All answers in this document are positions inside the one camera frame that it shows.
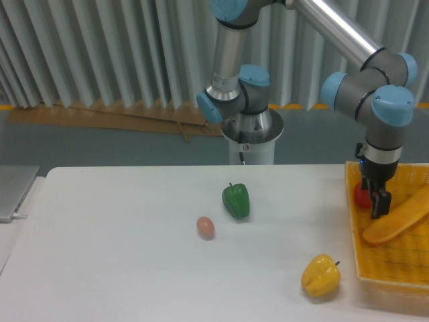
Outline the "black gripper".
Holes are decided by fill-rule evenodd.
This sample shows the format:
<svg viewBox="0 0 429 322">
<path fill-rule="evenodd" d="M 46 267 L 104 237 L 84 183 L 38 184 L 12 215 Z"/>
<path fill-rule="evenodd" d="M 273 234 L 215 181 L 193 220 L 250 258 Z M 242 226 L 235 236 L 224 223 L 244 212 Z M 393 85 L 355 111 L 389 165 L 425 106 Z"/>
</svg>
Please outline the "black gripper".
<svg viewBox="0 0 429 322">
<path fill-rule="evenodd" d="M 390 164 L 378 164 L 363 158 L 360 160 L 361 172 L 361 199 L 371 199 L 371 219 L 380 219 L 389 213 L 391 193 L 385 189 L 386 182 L 390 180 L 397 169 L 398 161 Z"/>
</svg>

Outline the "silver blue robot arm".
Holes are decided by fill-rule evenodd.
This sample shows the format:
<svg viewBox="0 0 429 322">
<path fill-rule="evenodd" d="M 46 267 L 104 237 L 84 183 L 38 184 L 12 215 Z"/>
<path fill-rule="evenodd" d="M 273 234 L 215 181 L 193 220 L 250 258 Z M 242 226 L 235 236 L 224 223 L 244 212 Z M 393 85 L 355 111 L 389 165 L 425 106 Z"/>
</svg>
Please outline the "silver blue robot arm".
<svg viewBox="0 0 429 322">
<path fill-rule="evenodd" d="M 283 123 L 268 109 L 268 72 L 241 63 L 248 30 L 269 1 L 212 1 L 219 23 L 212 75 L 196 97 L 207 121 L 219 123 L 223 134 L 236 143 L 232 162 L 245 163 L 247 146 L 274 142 Z M 356 75 L 331 74 L 321 89 L 322 102 L 349 116 L 366 129 L 357 144 L 361 189 L 368 193 L 372 218 L 389 213 L 391 193 L 386 184 L 398 165 L 415 100 L 408 86 L 418 73 L 414 58 L 392 54 L 328 1 L 284 1 L 284 7 L 304 16 L 350 62 Z"/>
</svg>

